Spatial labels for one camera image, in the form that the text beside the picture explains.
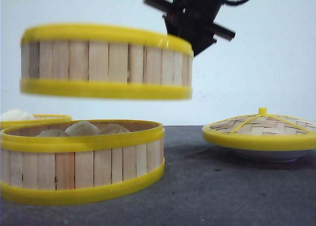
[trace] white backdrop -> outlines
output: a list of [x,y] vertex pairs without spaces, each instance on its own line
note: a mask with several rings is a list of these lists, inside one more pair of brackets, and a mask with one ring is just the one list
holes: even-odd
[[161,13],[142,0],[1,0],[1,113],[70,114],[74,119],[145,119],[202,125],[268,112],[316,122],[316,0],[251,0],[223,6],[216,22],[236,32],[193,61],[193,98],[126,101],[19,92],[20,38],[51,22],[106,23],[165,33]]

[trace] dark gray table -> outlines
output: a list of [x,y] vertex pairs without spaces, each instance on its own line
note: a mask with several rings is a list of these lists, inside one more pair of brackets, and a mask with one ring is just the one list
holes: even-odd
[[201,127],[165,129],[166,171],[154,185],[76,206],[2,199],[1,225],[316,225],[316,151],[292,163],[259,163],[205,142]]

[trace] dumpling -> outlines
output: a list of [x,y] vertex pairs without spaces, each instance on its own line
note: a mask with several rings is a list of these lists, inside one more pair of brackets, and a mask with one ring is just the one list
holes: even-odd
[[67,137],[68,135],[62,130],[48,130],[42,131],[36,137]]
[[7,112],[4,112],[0,116],[1,121],[26,121],[34,120],[35,117],[26,111],[20,109],[13,109]]
[[99,135],[123,134],[129,132],[130,131],[123,126],[117,124],[108,124],[100,130]]
[[99,134],[99,129],[88,121],[80,121],[69,126],[65,133],[69,136],[96,136]]

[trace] yellow rim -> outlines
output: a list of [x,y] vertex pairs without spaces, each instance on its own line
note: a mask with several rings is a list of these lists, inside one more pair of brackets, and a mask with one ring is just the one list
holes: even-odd
[[36,123],[58,123],[63,121],[71,121],[71,116],[58,115],[58,114],[34,114],[35,117],[56,117],[54,119],[38,119],[38,120],[27,120],[27,121],[1,121],[1,129],[5,129],[12,126],[36,124]]
[[316,148],[316,134],[287,136],[251,136],[223,133],[203,126],[203,139],[207,142],[237,149],[259,151],[296,151]]
[[118,26],[51,24],[28,29],[21,44],[51,40],[110,41],[170,49],[193,57],[191,44],[173,35]]
[[140,191],[157,182],[164,173],[164,163],[138,178],[111,185],[74,190],[34,190],[1,182],[1,196],[7,200],[32,205],[76,205],[109,200]]
[[[1,132],[1,148],[11,151],[21,152],[83,152],[95,151],[110,148],[121,148],[152,142],[164,136],[162,124],[151,121],[134,121],[134,120],[86,120],[93,122],[115,122],[115,123],[146,123],[153,124],[156,127],[117,135],[103,136],[72,136],[72,137],[30,137],[30,136],[13,136],[7,134],[13,130],[20,130],[29,127],[47,126],[47,123],[17,126],[4,129]],[[59,124],[73,124],[76,121],[59,122]]]
[[122,98],[122,99],[190,99],[191,87],[151,84],[124,84],[70,80],[22,79],[20,91],[33,94]]

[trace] stacked steamer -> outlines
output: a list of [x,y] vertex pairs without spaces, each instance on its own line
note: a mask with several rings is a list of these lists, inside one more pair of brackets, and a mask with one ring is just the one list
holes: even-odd
[[59,123],[63,121],[70,121],[71,116],[59,114],[33,114],[32,118],[28,120],[1,120],[0,129],[3,130],[8,127],[30,125],[37,123]]
[[122,27],[50,25],[22,38],[21,91],[132,99],[191,98],[191,45]]
[[205,125],[203,138],[235,154],[267,162],[290,162],[316,148],[316,124],[297,117],[268,114],[238,116]]
[[[100,25],[35,27],[22,38],[23,92],[105,98],[191,98],[191,45],[174,36]],[[1,194],[12,201],[69,205],[141,190],[164,172],[162,124],[88,120],[100,132],[40,137],[57,125],[12,127],[1,134],[8,155]],[[125,132],[104,128],[118,125]]]

